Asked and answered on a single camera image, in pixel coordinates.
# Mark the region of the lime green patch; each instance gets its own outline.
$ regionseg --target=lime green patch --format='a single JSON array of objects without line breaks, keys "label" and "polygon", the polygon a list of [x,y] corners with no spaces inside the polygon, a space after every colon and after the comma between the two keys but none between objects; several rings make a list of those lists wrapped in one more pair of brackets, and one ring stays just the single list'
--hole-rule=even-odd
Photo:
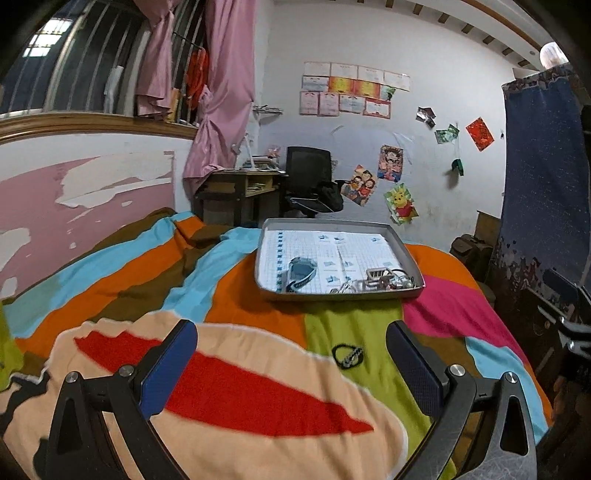
[{"label": "lime green patch", "polygon": [[22,352],[8,330],[0,303],[0,391],[6,389],[12,372],[22,368]]},{"label": "lime green patch", "polygon": [[[363,347],[363,363],[342,374],[367,388],[398,416],[408,433],[410,458],[431,421],[421,413],[386,348],[386,328],[402,319],[400,301],[315,302],[306,306],[305,319],[310,352],[332,357],[332,347],[339,343]],[[455,474],[450,461],[440,478],[450,479]]]}]

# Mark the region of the certificate on wall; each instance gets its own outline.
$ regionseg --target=certificate on wall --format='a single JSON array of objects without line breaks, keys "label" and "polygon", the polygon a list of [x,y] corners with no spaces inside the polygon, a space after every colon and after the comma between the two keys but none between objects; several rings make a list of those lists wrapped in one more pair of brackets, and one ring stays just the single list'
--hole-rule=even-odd
[{"label": "certificate on wall", "polygon": [[329,78],[303,76],[301,78],[301,89],[307,92],[328,92]]},{"label": "certificate on wall", "polygon": [[353,92],[356,96],[379,98],[380,84],[374,82],[364,82],[363,80],[355,80]]},{"label": "certificate on wall", "polygon": [[341,95],[339,99],[339,110],[341,112],[363,113],[365,109],[365,97],[355,95]]},{"label": "certificate on wall", "polygon": [[339,94],[338,93],[319,93],[320,107],[319,115],[339,116]]},{"label": "certificate on wall", "polygon": [[300,115],[318,115],[318,92],[300,92]]},{"label": "certificate on wall", "polygon": [[366,82],[383,83],[384,71],[360,66],[358,68],[357,78]]},{"label": "certificate on wall", "polygon": [[384,72],[384,84],[410,92],[410,77],[403,73]]},{"label": "certificate on wall", "polygon": [[353,85],[355,80],[346,79],[343,77],[330,77],[329,92],[345,93],[351,95],[353,93]]},{"label": "certificate on wall", "polygon": [[363,114],[366,116],[377,116],[379,118],[390,118],[390,107],[390,102],[367,99]]},{"label": "certificate on wall", "polygon": [[347,65],[344,63],[330,64],[331,77],[343,77],[346,79],[357,79],[357,65]]},{"label": "certificate on wall", "polygon": [[304,62],[304,75],[312,77],[328,77],[330,76],[330,63],[306,61]]}]

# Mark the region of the wooden desk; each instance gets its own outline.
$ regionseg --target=wooden desk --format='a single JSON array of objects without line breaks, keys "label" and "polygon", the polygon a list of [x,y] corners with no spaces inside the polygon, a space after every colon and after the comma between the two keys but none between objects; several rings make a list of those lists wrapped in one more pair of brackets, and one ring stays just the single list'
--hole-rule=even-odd
[{"label": "wooden desk", "polygon": [[[279,192],[279,216],[283,216],[283,197],[287,174],[276,171],[221,170],[213,172],[193,197],[193,213],[203,220],[203,202],[222,200],[234,202],[234,226],[242,225],[242,206],[252,198],[252,216],[258,221],[261,196]],[[255,183],[262,183],[261,190],[249,189]]]}]

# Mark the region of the window sill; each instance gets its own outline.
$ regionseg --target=window sill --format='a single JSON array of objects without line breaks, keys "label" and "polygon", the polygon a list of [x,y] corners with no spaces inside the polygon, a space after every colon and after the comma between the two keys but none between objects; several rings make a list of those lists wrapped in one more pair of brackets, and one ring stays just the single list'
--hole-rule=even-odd
[{"label": "window sill", "polygon": [[0,145],[24,138],[84,133],[158,135],[192,140],[197,129],[149,118],[108,113],[55,112],[0,120]]}]

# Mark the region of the bed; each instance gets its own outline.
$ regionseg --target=bed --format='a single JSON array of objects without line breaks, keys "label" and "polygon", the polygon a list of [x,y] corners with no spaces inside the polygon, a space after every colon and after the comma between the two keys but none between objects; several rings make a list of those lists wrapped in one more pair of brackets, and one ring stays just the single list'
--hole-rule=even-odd
[{"label": "bed", "polygon": [[[161,209],[5,301],[0,436],[30,478],[44,478],[66,374],[135,364],[179,319],[197,325],[199,345],[151,421],[190,478],[395,477],[430,426],[385,346],[395,320],[475,377],[516,372],[541,439],[550,403],[457,259],[407,245],[426,281],[417,299],[269,303],[254,280],[260,234]],[[339,369],[332,348],[341,343],[361,346],[363,362]],[[129,477],[141,479],[105,415]],[[472,414],[442,478],[454,477],[477,422]]]}]

